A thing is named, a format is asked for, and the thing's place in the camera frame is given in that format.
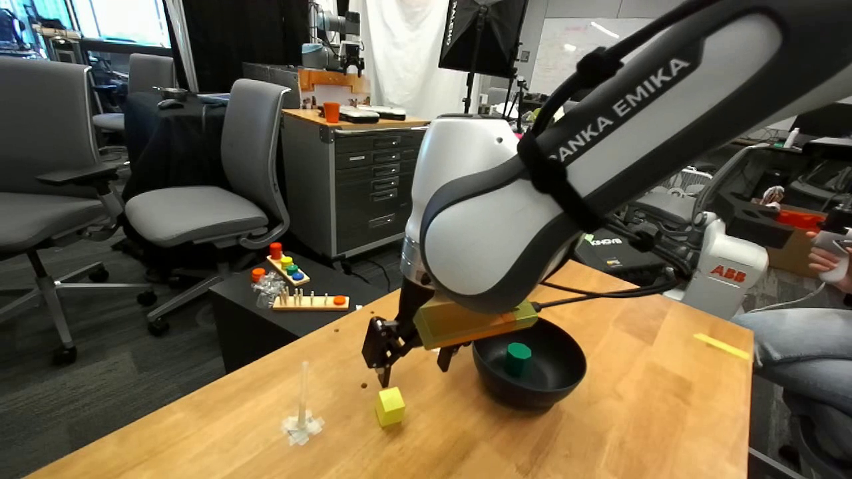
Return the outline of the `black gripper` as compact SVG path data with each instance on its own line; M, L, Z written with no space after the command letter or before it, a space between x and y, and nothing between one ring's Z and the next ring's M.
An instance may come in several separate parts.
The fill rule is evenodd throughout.
M420 332L416 331L416 314L422 306L437 306L437 303L438 303L438 295L433 290L404 279L396 298L396 314L392 320L377 314L366 320L361 360L370 369L377 373L380 388L392 387L393 363L402 360L410 348L420 347Z

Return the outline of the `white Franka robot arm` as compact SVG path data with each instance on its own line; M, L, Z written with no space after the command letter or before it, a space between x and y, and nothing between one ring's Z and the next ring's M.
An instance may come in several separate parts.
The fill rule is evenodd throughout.
M848 78L852 0L685 0L583 57L526 134L433 121L410 183L398 310L366 321L364 364L388 377L422 347L433 298L488 339L571 238L713 146L844 98Z

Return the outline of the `white ABB robot base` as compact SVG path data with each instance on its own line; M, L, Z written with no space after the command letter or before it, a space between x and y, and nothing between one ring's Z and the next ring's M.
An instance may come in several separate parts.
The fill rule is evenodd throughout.
M702 228L701 258L685 290L685 303L730 320L766 266L768 252L760 244L730 238L726 224L711 219Z

